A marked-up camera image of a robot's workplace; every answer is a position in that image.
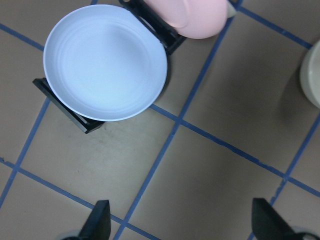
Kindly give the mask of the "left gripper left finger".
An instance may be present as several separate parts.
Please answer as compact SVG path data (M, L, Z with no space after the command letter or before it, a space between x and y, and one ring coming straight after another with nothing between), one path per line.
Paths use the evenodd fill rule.
M78 234L80 240L108 240L111 235L109 200L98 200Z

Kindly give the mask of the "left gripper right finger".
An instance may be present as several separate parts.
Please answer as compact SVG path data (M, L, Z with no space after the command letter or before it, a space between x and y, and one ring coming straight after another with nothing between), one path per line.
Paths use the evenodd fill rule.
M254 198L251 228L257 240L295 240L296 233L264 198Z

